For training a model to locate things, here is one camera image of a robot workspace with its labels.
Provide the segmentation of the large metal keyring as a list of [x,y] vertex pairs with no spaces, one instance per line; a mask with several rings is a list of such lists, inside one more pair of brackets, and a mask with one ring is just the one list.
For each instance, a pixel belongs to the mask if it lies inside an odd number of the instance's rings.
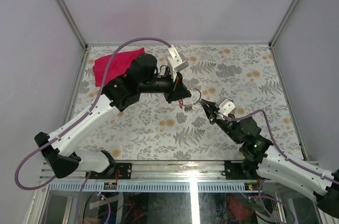
[[182,108],[185,112],[189,112],[195,105],[200,104],[202,93],[197,88],[189,88],[191,96],[182,100]]

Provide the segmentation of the key with black tag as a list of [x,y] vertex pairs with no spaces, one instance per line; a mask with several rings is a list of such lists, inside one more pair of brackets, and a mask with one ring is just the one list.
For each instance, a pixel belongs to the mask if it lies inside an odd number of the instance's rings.
[[207,100],[204,100],[204,99],[201,99],[201,100],[200,100],[200,104],[201,104],[202,106],[204,106],[204,107],[211,107],[211,106],[213,106],[213,103],[211,103],[211,102],[209,102],[209,101],[207,101]]

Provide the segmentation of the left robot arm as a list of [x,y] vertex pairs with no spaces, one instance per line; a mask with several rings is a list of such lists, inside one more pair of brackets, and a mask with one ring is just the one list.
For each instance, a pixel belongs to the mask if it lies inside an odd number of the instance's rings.
[[101,123],[138,102],[142,93],[162,93],[171,103],[191,97],[183,84],[181,70],[188,66],[183,55],[175,52],[167,57],[167,67],[158,76],[157,59],[147,53],[132,60],[122,75],[110,80],[102,89],[96,103],[51,133],[38,133],[34,140],[56,178],[65,178],[74,171],[95,173],[98,177],[112,178],[116,162],[106,150],[79,150],[80,143]]

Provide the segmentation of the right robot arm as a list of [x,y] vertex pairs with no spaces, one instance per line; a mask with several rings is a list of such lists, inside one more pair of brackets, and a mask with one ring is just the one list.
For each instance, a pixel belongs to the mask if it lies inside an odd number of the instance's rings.
[[285,153],[274,138],[261,135],[254,114],[234,117],[235,105],[226,98],[218,102],[200,100],[200,104],[209,122],[240,145],[244,157],[241,170],[246,178],[257,175],[279,182],[315,202],[324,213],[338,218],[338,171],[328,171]]

